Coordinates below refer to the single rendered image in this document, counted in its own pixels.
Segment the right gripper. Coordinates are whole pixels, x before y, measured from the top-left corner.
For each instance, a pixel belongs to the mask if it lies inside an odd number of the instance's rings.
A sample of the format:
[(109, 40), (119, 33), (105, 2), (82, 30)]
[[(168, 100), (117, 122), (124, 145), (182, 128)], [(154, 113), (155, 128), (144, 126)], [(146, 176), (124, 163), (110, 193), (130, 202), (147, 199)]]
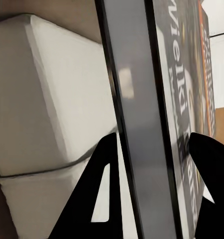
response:
[(224, 239), (224, 220), (216, 204), (203, 196), (195, 239)]

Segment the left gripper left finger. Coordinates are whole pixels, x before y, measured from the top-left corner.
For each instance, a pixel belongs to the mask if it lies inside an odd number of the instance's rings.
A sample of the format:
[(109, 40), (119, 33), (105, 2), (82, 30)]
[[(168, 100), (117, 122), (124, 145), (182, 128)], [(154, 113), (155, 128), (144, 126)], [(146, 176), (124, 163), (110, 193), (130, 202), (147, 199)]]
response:
[[(109, 220), (91, 222), (105, 166), (110, 163)], [(116, 132), (102, 137), (48, 239), (123, 239)]]

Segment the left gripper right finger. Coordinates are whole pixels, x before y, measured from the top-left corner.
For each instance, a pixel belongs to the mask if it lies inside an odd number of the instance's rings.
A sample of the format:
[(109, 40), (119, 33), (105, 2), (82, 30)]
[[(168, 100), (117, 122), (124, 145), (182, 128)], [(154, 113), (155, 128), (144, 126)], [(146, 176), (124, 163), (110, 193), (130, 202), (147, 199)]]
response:
[(189, 153), (224, 220), (224, 145), (212, 137), (192, 132)]

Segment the hardback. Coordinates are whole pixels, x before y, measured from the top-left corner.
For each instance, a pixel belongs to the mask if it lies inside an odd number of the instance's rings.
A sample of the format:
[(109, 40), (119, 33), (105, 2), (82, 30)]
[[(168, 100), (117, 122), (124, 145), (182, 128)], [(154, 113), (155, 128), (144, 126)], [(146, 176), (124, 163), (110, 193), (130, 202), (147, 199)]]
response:
[(192, 132), (217, 133), (199, 0), (95, 0), (138, 239), (195, 239), (205, 182)]

